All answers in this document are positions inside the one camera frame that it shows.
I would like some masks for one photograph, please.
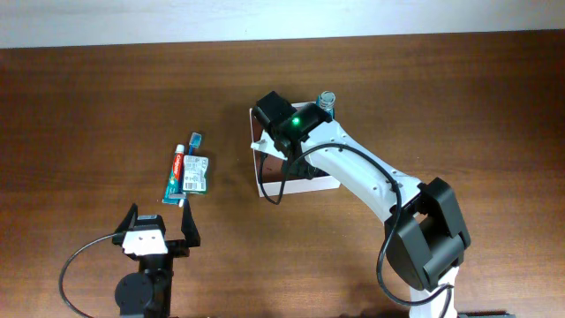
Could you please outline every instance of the white wall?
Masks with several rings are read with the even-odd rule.
[[[0,0],[0,47],[565,28],[564,0]]]

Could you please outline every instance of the wood grain surface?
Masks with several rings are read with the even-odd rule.
[[[455,189],[472,245],[462,312],[565,316],[565,33],[405,35],[0,50],[0,316],[73,317],[67,257],[133,202],[161,203],[175,145],[205,135],[210,191],[191,196],[202,246],[176,260],[180,317],[389,316],[383,228],[347,189],[257,196],[249,108],[337,96],[345,130],[396,168]],[[71,265],[70,299],[117,316],[137,264],[104,242]],[[408,288],[392,269],[396,294]]]

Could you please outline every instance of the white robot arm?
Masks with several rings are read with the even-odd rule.
[[[354,141],[314,104],[296,111],[272,92],[257,102],[252,113],[270,137],[261,142],[273,144],[263,148],[276,149],[279,157],[283,153],[290,164],[309,164],[333,176],[379,217],[387,236],[392,232],[387,257],[411,287],[411,301],[406,304],[428,299],[446,286],[452,288],[471,238],[447,183],[436,178],[425,185],[393,168]],[[393,182],[400,196],[393,190]],[[397,209],[399,197],[402,204]],[[391,217],[396,211],[401,211],[397,224]],[[420,224],[414,219],[417,213],[427,215]],[[410,317],[457,317],[453,297],[447,303],[447,294],[412,307]]]

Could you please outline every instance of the small bottle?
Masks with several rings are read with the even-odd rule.
[[[335,94],[332,92],[325,91],[320,96],[316,104],[325,110],[332,118],[335,118],[334,104],[335,104]]]

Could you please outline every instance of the toothpaste tube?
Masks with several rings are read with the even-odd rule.
[[[181,201],[180,199],[172,199],[170,196],[172,194],[181,193],[180,174],[183,168],[184,156],[185,146],[177,145],[177,150],[175,151],[175,160],[173,161],[173,167],[170,171],[169,181],[167,182],[167,189],[165,190],[165,196],[162,198],[163,203],[178,205],[178,203]]]

